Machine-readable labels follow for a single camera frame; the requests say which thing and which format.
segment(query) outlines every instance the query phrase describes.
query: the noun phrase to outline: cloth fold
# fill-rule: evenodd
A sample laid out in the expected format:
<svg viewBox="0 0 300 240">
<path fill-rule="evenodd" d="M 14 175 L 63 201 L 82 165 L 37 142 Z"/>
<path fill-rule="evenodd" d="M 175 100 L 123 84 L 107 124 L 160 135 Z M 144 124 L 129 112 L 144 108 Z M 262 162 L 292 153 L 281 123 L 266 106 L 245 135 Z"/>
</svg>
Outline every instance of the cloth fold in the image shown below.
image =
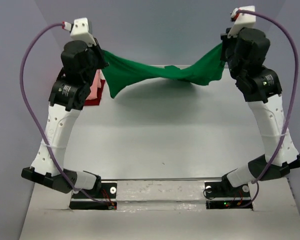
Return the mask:
<svg viewBox="0 0 300 240">
<path fill-rule="evenodd" d="M 222 44 L 217 45 L 195 64 L 180 69 L 176 66 L 155 67 L 124 59 L 103 50 L 109 66 L 102 70 L 109 86 L 110 96 L 115 98 L 125 87 L 146 79 L 165 78 L 182 80 L 206 86 L 211 81 L 220 80 L 225 62 L 220 61 Z"/>
</svg>

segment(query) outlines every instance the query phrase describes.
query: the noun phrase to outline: cable connector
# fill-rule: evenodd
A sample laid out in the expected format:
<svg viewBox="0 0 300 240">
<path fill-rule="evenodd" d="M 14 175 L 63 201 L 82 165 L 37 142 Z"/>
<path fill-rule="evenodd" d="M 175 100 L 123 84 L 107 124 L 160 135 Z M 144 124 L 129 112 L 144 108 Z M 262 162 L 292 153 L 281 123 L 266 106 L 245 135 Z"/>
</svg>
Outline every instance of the cable connector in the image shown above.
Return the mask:
<svg viewBox="0 0 300 240">
<path fill-rule="evenodd" d="M 71 32 L 71 30 L 72 30 L 72 28 L 73 28 L 74 25 L 71 24 L 71 23 L 69 23 L 69 22 L 66 22 L 66 21 L 63 21 L 62 23 L 64 24 L 64 26 L 62 27 L 62 29 Z"/>
</svg>

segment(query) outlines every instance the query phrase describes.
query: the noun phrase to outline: screw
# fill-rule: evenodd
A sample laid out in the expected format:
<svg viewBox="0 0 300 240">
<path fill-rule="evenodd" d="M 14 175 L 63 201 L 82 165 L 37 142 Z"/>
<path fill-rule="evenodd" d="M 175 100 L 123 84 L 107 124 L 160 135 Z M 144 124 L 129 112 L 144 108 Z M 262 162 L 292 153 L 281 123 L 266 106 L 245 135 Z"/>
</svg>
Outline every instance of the screw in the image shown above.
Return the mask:
<svg viewBox="0 0 300 240">
<path fill-rule="evenodd" d="M 110 188 L 110 193 L 115 194 L 117 192 L 117 189 L 113 186 Z"/>
<path fill-rule="evenodd" d="M 242 191 L 244 191 L 245 193 L 248 193 L 249 192 L 249 187 L 247 185 L 244 185 L 242 187 Z"/>
</svg>

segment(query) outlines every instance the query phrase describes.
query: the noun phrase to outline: red object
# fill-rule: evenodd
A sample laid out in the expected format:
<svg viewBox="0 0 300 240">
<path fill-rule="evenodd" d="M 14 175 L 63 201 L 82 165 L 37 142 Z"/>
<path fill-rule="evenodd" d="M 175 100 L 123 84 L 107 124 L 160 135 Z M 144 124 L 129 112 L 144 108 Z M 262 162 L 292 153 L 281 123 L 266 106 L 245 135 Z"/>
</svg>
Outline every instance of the red object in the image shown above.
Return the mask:
<svg viewBox="0 0 300 240">
<path fill-rule="evenodd" d="M 106 83 L 106 80 L 100 80 L 101 81 L 101 87 L 98 87 L 98 90 L 96 92 L 96 99 L 93 100 L 86 100 L 84 105 L 85 106 L 99 106 L 101 97 L 102 97 L 102 92 L 104 91 L 104 86 Z"/>
</svg>

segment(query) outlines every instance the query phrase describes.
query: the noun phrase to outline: red wire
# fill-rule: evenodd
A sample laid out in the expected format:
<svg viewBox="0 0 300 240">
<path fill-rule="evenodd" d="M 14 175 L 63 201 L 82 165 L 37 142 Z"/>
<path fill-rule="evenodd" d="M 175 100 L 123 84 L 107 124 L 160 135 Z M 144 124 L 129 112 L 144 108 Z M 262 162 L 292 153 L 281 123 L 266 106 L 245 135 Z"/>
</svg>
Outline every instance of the red wire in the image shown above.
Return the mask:
<svg viewBox="0 0 300 240">
<path fill-rule="evenodd" d="M 110 199 L 110 197 L 109 197 L 107 191 L 106 191 L 105 189 L 103 189 L 103 191 L 104 191 L 104 194 L 106 195 L 106 197 L 109 199 L 111 205 L 114 206 L 114 203 L 111 201 L 111 199 Z"/>
<path fill-rule="evenodd" d="M 240 206 L 240 205 L 242 204 L 242 201 L 243 201 L 243 199 L 244 199 L 244 196 L 242 195 L 241 191 L 239 191 L 239 194 L 240 194 L 240 196 L 241 196 L 241 200 L 240 200 L 238 206 Z"/>
<path fill-rule="evenodd" d="M 109 202 L 107 201 L 107 196 L 105 195 L 105 190 L 103 189 L 103 191 L 101 191 L 103 198 L 105 199 L 106 205 L 109 207 Z"/>
</svg>

